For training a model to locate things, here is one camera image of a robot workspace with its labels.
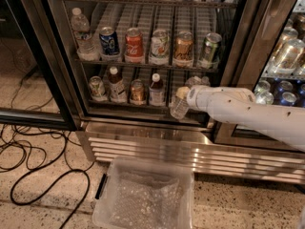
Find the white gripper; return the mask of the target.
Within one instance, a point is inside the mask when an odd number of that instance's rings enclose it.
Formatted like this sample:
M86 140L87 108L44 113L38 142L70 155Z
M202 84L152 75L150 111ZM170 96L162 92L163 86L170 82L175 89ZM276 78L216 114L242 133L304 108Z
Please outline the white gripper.
M177 97L184 99L187 97L189 108L196 111L206 111L208 106L209 87L194 85L191 87L180 87L177 89Z

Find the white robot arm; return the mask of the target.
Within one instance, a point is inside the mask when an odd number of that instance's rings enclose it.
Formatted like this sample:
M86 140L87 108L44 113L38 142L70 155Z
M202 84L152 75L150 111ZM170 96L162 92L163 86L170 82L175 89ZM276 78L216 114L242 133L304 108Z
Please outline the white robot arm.
M176 95L190 110L207 113L221 123L237 124L305 152L305 109L257 104L246 88L180 87Z

